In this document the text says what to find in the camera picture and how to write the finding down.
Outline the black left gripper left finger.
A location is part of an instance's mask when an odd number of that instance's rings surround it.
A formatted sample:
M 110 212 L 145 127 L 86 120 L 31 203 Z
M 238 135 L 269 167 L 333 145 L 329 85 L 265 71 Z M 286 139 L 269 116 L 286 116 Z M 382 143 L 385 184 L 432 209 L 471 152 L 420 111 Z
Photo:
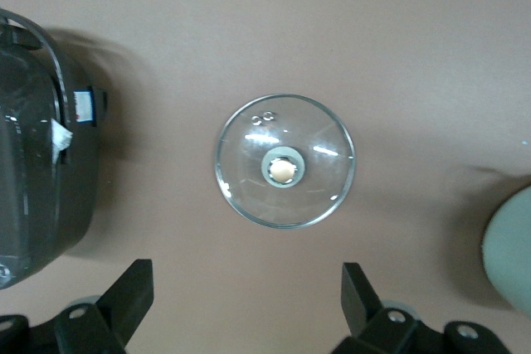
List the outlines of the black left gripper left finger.
M 24 315 L 0 316 L 0 354 L 127 354 L 153 298 L 153 261 L 137 259 L 93 303 L 33 327 Z

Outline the black rice cooker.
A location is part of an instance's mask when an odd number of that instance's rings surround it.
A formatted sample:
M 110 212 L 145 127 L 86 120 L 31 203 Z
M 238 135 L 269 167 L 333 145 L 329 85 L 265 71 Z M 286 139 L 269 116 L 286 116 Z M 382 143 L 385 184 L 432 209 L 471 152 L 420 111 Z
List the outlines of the black rice cooker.
M 0 289 L 85 235 L 107 94 L 35 22 L 0 8 Z

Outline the brown table mat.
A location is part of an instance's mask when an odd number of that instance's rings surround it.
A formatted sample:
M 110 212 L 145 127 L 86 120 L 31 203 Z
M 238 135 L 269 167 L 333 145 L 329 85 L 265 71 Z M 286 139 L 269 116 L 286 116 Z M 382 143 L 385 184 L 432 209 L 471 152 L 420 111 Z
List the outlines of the brown table mat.
M 44 322 L 151 259 L 129 354 L 329 354 L 348 334 L 341 268 L 430 327 L 468 320 L 531 354 L 531 319 L 483 272 L 495 208 L 531 184 L 531 0 L 0 0 L 109 92 L 90 230 L 0 291 Z M 315 99 L 356 149 L 316 225 L 274 230 L 223 197 L 224 123 L 270 94 Z

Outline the glass pot lid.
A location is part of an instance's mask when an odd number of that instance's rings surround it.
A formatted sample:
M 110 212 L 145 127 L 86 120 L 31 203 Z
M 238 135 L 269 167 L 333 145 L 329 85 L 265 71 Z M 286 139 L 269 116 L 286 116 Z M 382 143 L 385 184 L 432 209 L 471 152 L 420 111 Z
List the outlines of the glass pot lid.
M 239 108 L 220 133 L 215 173 L 231 207 L 273 229 L 330 216 L 353 184 L 356 153 L 341 119 L 302 95 L 267 95 Z

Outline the steel cooking pot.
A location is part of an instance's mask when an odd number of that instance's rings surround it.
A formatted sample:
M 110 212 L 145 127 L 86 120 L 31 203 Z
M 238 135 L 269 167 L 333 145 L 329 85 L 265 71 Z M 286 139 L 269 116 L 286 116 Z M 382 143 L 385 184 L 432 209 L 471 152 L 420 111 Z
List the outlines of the steel cooking pot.
M 531 319 L 531 186 L 513 194 L 493 214 L 482 241 L 488 280 Z

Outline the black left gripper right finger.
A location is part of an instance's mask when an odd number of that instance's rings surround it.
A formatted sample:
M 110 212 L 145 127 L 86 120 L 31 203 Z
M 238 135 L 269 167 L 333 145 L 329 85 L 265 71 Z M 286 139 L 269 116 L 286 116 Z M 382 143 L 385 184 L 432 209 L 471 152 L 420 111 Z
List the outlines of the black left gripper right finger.
M 386 307 L 358 263 L 342 266 L 341 306 L 350 335 L 330 354 L 509 354 L 487 327 L 454 321 L 442 332 L 397 307 Z

